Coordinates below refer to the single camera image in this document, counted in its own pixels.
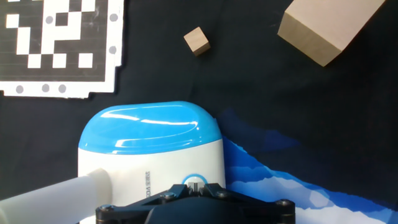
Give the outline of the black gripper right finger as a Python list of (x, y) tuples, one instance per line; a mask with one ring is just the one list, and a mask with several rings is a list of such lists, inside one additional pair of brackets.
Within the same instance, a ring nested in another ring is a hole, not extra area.
[(198, 187), (198, 195), (226, 202), (237, 208), (248, 223), (295, 224), (295, 203), (288, 199), (265, 202), (241, 193), (222, 188), (219, 184)]

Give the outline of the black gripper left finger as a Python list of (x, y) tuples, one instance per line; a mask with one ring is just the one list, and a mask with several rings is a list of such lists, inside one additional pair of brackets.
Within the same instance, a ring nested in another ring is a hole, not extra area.
[(195, 193), (195, 183), (174, 184), (170, 189), (126, 206), (105, 204), (95, 210), (96, 224), (123, 223), (135, 219), (134, 223), (145, 220), (154, 208), (174, 202)]

